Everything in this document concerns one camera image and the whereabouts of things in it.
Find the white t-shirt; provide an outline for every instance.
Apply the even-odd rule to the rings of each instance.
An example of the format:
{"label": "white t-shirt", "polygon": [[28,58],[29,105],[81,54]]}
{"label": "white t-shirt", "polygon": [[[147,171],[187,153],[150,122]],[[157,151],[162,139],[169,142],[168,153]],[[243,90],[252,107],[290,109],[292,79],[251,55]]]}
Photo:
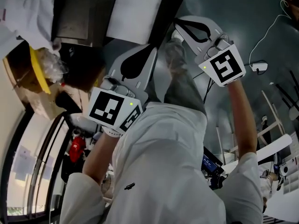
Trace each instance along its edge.
{"label": "white t-shirt", "polygon": [[[201,172],[205,130],[199,111],[150,103],[115,148],[114,198],[105,223],[262,223],[256,155],[244,155],[215,194]],[[104,207],[100,186],[72,174],[60,223],[99,223]]]}

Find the gray floor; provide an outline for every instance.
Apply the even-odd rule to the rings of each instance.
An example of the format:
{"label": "gray floor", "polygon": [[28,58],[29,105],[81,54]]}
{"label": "gray floor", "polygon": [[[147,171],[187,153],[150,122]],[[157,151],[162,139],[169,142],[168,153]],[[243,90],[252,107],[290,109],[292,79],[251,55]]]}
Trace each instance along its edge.
{"label": "gray floor", "polygon": [[[205,16],[214,20],[231,40],[241,54],[244,63],[248,63],[249,53],[261,39],[276,16],[282,13],[280,0],[184,0],[177,17],[183,15]],[[266,39],[260,43],[252,54],[251,60],[266,60],[269,67],[265,74],[258,76],[247,66],[247,74],[242,79],[245,91],[252,106],[258,129],[261,129],[261,117],[268,115],[269,122],[274,117],[263,98],[264,90],[278,110],[287,133],[294,132],[294,124],[288,118],[288,108],[282,102],[282,96],[274,84],[281,84],[285,90],[296,98],[289,70],[292,69],[299,78],[299,32],[294,28],[295,22],[286,17],[280,17],[269,31]],[[114,40],[104,49],[107,65],[111,65],[117,55],[134,47],[135,44]],[[189,71],[195,77],[201,70],[195,65],[195,55],[186,47]],[[154,72],[154,80],[158,97],[163,100],[170,82],[170,76],[165,67],[163,45],[159,50],[159,58]],[[203,74],[195,79],[199,92],[204,97],[208,76]],[[208,125],[204,145],[214,154],[220,153],[216,133],[216,125],[220,127],[221,141],[224,148],[232,148],[231,130],[232,113],[226,88],[214,85],[206,99]],[[272,139],[280,136],[278,128],[271,132]]]}

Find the white machine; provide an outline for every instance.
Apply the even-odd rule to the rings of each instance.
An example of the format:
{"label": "white machine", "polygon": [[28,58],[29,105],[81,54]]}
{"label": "white machine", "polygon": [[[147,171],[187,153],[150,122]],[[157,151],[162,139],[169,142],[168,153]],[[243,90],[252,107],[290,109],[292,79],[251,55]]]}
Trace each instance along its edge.
{"label": "white machine", "polygon": [[[211,19],[184,16],[174,20],[176,30],[197,55],[195,62],[219,86],[246,73],[236,46]],[[190,29],[206,33],[199,39]],[[94,88],[87,118],[124,134],[143,112],[148,94],[145,89],[157,61],[151,44],[135,47],[114,61],[100,88]]]}

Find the shirt sleeve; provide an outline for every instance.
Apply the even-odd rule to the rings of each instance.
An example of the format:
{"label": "shirt sleeve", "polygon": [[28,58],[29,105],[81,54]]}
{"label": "shirt sleeve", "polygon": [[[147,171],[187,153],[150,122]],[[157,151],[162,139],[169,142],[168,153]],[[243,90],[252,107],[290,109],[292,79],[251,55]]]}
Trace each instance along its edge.
{"label": "shirt sleeve", "polygon": [[247,153],[237,167],[215,191],[223,200],[227,223],[261,224],[263,222],[263,200],[255,153]]}
{"label": "shirt sleeve", "polygon": [[100,186],[83,173],[73,173],[67,182],[61,209],[61,224],[97,224],[105,208]]}

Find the gray pants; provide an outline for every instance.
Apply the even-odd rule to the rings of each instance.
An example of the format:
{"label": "gray pants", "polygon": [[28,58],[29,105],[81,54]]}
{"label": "gray pants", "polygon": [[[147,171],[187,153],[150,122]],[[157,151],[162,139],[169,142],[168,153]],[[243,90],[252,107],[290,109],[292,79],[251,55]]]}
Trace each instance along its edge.
{"label": "gray pants", "polygon": [[[174,38],[166,44],[165,59],[172,80],[165,94],[164,103],[198,110],[206,115],[205,105],[187,70],[185,50],[179,39]],[[149,82],[145,91],[149,95],[149,101],[161,102],[155,92],[154,79]]]}

